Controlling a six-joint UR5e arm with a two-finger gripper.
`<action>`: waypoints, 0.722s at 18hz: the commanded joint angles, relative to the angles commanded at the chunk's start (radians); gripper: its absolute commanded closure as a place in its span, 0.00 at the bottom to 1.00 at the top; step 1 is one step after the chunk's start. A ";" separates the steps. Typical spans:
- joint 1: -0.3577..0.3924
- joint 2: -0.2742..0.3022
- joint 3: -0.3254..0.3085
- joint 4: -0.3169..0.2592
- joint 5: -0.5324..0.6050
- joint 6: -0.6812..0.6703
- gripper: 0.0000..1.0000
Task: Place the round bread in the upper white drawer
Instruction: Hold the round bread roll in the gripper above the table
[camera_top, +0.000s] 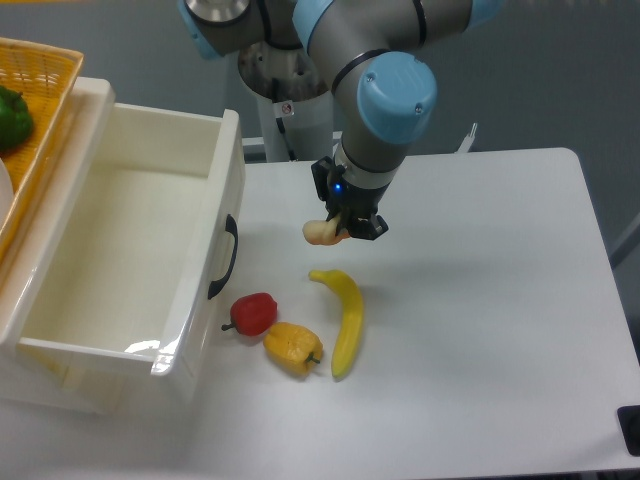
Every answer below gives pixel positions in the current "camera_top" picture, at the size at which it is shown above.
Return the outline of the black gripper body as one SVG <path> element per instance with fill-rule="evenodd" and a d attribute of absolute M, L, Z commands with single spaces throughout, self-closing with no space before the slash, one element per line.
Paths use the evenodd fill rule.
<path fill-rule="evenodd" d="M 327 180 L 327 199 L 325 200 L 327 220 L 340 215 L 343 220 L 349 218 L 369 219 L 378 213 L 378 205 L 388 186 L 376 189 L 356 187 L 342 175 L 331 173 Z"/>

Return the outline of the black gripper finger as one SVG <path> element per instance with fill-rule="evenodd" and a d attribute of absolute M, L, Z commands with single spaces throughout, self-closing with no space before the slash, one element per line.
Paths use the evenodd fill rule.
<path fill-rule="evenodd" d="M 337 214 L 327 221 L 327 231 L 329 239 L 347 239 L 351 237 L 341 214 Z"/>
<path fill-rule="evenodd" d="M 389 230 L 386 221 L 377 214 L 369 218 L 353 217 L 349 220 L 349 235 L 355 239 L 374 241 Z"/>

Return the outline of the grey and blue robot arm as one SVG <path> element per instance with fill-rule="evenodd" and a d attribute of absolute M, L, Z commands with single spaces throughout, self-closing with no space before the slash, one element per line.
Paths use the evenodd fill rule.
<path fill-rule="evenodd" d="M 181 1 L 200 55 L 238 57 L 271 161 L 308 160 L 325 221 L 307 242 L 374 240 L 378 205 L 437 98 L 417 50 L 490 20 L 498 1 Z"/>

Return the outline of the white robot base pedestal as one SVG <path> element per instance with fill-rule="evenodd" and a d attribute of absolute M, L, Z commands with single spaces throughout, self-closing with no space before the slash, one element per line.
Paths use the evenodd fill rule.
<path fill-rule="evenodd" d="M 333 97 L 303 49 L 259 42 L 240 51 L 237 65 L 256 100 L 268 162 L 333 153 Z"/>

